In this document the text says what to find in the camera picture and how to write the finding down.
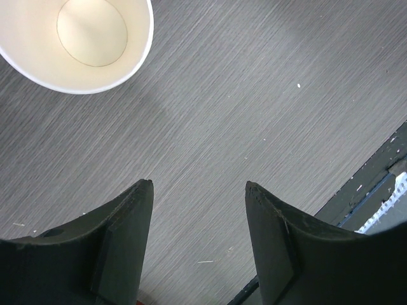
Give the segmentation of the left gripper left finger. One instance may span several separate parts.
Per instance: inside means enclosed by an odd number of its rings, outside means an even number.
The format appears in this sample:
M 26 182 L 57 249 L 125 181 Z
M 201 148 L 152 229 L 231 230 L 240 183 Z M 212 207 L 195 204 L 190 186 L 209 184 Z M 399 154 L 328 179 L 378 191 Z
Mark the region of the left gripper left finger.
M 136 304 L 153 200 L 142 179 L 61 226 L 2 240 L 1 303 Z

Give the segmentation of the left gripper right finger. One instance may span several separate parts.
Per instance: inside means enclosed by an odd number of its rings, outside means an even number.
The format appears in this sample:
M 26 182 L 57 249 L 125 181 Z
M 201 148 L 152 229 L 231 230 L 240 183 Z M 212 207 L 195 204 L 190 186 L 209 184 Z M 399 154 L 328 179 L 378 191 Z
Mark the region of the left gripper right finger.
M 255 182 L 245 208 L 263 304 L 405 304 L 406 224 L 348 231 Z

